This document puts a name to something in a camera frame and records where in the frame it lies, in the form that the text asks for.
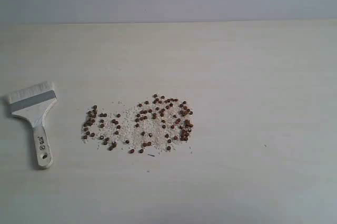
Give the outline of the white wooden paint brush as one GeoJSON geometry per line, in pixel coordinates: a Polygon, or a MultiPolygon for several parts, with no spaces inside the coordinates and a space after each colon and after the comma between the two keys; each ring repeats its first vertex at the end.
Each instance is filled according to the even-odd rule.
{"type": "Polygon", "coordinates": [[[49,110],[57,102],[55,87],[45,81],[14,91],[6,96],[12,116],[26,120],[32,127],[37,165],[48,169],[53,164],[53,155],[45,130],[49,110]]]}

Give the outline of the brown beans and grain pile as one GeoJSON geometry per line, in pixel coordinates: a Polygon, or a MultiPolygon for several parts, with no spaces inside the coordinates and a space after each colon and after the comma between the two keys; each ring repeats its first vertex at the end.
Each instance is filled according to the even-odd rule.
{"type": "Polygon", "coordinates": [[[108,150],[120,148],[129,154],[155,149],[171,152],[193,134],[194,111],[188,101],[153,94],[151,98],[120,111],[93,105],[81,126],[81,140],[98,142],[108,150]]]}

